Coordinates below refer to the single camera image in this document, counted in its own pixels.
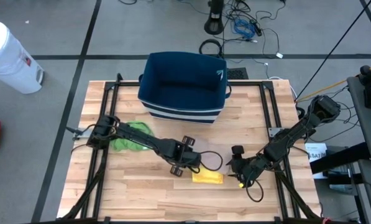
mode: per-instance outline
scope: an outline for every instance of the blue fabric bin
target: blue fabric bin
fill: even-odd
[[[231,95],[227,85],[225,60],[186,52],[153,53],[140,77],[138,98],[154,117],[212,124]]]

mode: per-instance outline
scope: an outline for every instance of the bin handle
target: bin handle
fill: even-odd
[[[227,86],[229,87],[229,93],[226,93],[225,94],[225,99],[228,99],[230,96],[231,96],[231,93],[232,93],[232,87],[230,84],[227,84]]]

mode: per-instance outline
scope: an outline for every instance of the wooden table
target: wooden table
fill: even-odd
[[[89,83],[80,127],[97,121],[104,84],[104,81]],[[292,127],[298,118],[290,84],[287,80],[273,81],[273,84],[282,126]],[[119,87],[116,116],[123,122],[137,120],[147,123],[158,138],[181,140],[184,135],[198,136],[209,139],[213,144],[227,146],[229,151],[231,146],[241,144],[245,147],[246,156],[254,155],[268,142],[257,87],[232,87],[231,97],[226,100],[225,108],[212,125],[153,118],[137,99],[138,89],[137,86]],[[270,101],[268,107],[272,123],[275,124]],[[78,141],[75,146],[84,143],[85,140]],[[304,149],[302,141],[295,146]],[[91,149],[86,146],[72,154],[57,217],[66,214],[83,193],[90,157]],[[289,160],[297,191],[319,214],[321,208],[307,155],[292,149]],[[116,152],[109,149],[99,219],[110,216],[112,220],[131,221],[272,221],[274,216],[281,216],[272,172],[263,172],[259,177],[264,198],[260,203],[255,203],[247,197],[245,189],[238,187],[239,183],[233,177],[225,177],[224,183],[219,185],[196,184],[192,183],[189,170],[185,170],[180,178],[171,175],[169,170],[170,165],[153,151]],[[255,198],[261,194],[257,185],[250,189],[250,193]],[[292,214],[290,197],[287,191],[285,194],[289,214]],[[93,202],[94,195],[91,196],[89,210]]]

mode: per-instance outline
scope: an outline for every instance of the green cloth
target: green cloth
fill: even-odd
[[[138,130],[142,131],[143,133],[147,133],[151,136],[153,136],[152,130],[148,127],[147,124],[140,122],[140,121],[129,121],[127,122],[130,127],[137,128]],[[140,144],[134,143],[130,140],[126,139],[115,139],[110,142],[113,149],[117,152],[124,150],[124,149],[130,149],[132,151],[143,151],[143,150],[149,150],[149,148],[142,146]]]

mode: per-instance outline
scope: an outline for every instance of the white bucket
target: white bucket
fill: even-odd
[[[0,80],[23,94],[42,87],[44,70],[0,22]]]

